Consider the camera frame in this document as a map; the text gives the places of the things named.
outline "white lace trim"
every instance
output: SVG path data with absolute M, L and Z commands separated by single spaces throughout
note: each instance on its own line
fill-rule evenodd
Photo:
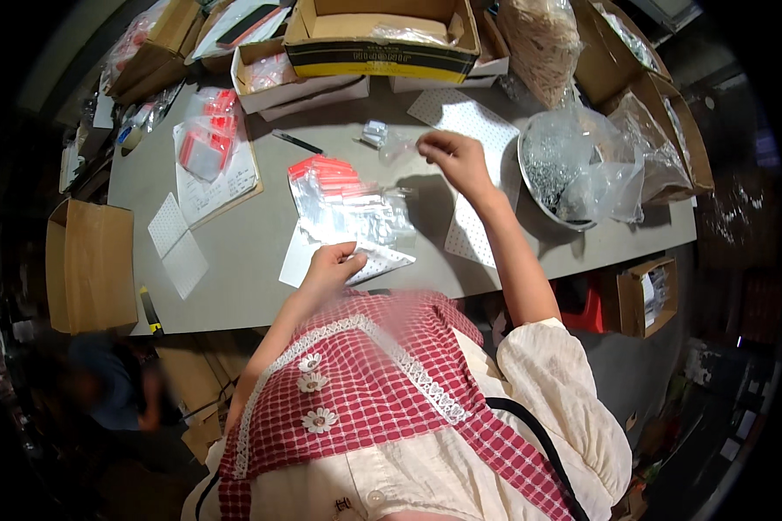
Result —
M 434 408 L 447 422 L 455 425 L 472 416 L 471 412 L 461 407 L 457 400 L 444 391 L 439 383 L 428 376 L 428 372 L 424 369 L 423 364 L 400 347 L 391 335 L 370 320 L 367 320 L 362 330 L 394 360 L 397 367 L 405 373 L 408 379 L 411 380 L 411 383 L 417 386 L 420 392 L 432 403 Z
M 263 386 L 269 381 L 269 378 L 277 370 L 282 369 L 323 339 L 349 329 L 360 329 L 370 339 L 374 340 L 394 360 L 394 364 L 417 386 L 419 391 L 432 403 L 434 408 L 447 422 L 455 425 L 472 416 L 471 412 L 464 410 L 448 392 L 440 387 L 440 384 L 428 376 L 428 373 L 423 368 L 423 364 L 409 355 L 405 349 L 401 348 L 394 338 L 382 331 L 374 321 L 363 314 L 351 315 L 342 320 L 324 325 L 321 328 L 308 331 L 261 373 L 258 381 L 255 382 L 255 389 L 252 390 L 252 394 L 249 395 L 249 400 L 243 408 L 243 415 L 239 424 L 238 446 L 233 472 L 235 479 L 246 477 L 246 472 L 249 468 L 249 427 L 252 422 L 252 410 L 255 408 L 255 402 L 258 401 L 258 396 L 263 390 Z

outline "metal bowl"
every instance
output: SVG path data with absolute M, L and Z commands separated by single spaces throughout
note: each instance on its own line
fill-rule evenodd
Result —
M 522 154 L 522 146 L 524 144 L 524 138 L 527 137 L 527 131 L 530 130 L 530 127 L 533 125 L 533 120 L 536 119 L 536 116 L 539 116 L 539 114 L 534 114 L 530 117 L 530 119 L 527 121 L 527 125 L 524 126 L 524 130 L 521 131 L 519 134 L 519 167 L 521 168 L 521 177 L 524 179 L 524 185 L 527 187 L 527 189 L 530 191 L 530 196 L 533 198 L 533 201 L 539 206 L 539 208 L 542 209 L 542 212 L 544 212 L 544 215 L 548 216 L 551 221 L 553 221 L 556 224 L 559 224 L 560 226 L 563 226 L 565 228 L 568 228 L 569 230 L 573 230 L 574 232 L 584 232 L 585 230 L 590 230 L 597 224 L 594 221 L 563 221 L 562 219 L 556 217 L 555 214 L 553 214 L 544 204 L 539 201 L 539 198 L 537 197 L 537 191 L 535 186 L 533 186 L 533 183 L 530 181 L 530 176 L 527 174 L 527 169 L 524 167 L 524 162 L 522 160 L 522 157 L 524 156 Z

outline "puffed sleeve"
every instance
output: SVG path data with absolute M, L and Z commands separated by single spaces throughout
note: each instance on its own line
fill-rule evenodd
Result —
M 501 342 L 498 364 L 511 398 L 544 425 L 563 463 L 571 460 L 594 473 L 610 504 L 616 504 L 630 481 L 631 449 L 622 427 L 597 399 L 580 341 L 556 319 L 528 323 Z M 573 461 L 568 448 L 582 461 Z

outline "black strap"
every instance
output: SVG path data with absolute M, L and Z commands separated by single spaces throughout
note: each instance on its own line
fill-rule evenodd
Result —
M 212 480 L 209 481 L 208 485 L 206 485 L 206 489 L 202 491 L 202 494 L 200 494 L 200 498 L 197 501 L 197 506 L 194 508 L 194 518 L 197 519 L 197 521 L 200 521 L 200 508 L 202 508 L 202 502 L 206 500 L 206 496 L 208 496 L 209 492 L 212 491 L 214 484 L 218 483 L 219 478 L 220 473 L 216 471 L 214 476 L 212 476 Z
M 570 514 L 576 521 L 589 521 L 588 516 L 580 505 L 580 502 L 576 499 L 576 494 L 573 493 L 573 487 L 570 485 L 567 474 L 564 473 L 562 467 L 562 461 L 559 459 L 559 453 L 556 453 L 556 448 L 553 446 L 553 442 L 550 441 L 550 436 L 547 431 L 544 430 L 542 424 L 539 423 L 530 411 L 525 409 L 521 403 L 506 398 L 488 398 L 487 405 L 490 409 L 501 409 L 514 414 L 518 419 L 524 422 L 525 425 L 530 427 L 536 438 L 542 444 L 544 453 L 547 453 L 550 464 L 553 465 L 553 470 L 559 475 L 559 479 L 570 494 Z

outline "floor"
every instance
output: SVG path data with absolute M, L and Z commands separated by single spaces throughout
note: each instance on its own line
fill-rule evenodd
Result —
M 675 318 L 647 339 L 621 334 L 571 331 L 582 341 L 594 371 L 597 397 L 621 425 L 634 412 L 637 422 L 626 433 L 634 448 L 649 417 L 660 411 L 669 377 L 689 336 L 690 283 L 693 275 L 692 244 L 666 250 L 678 268 L 679 299 Z

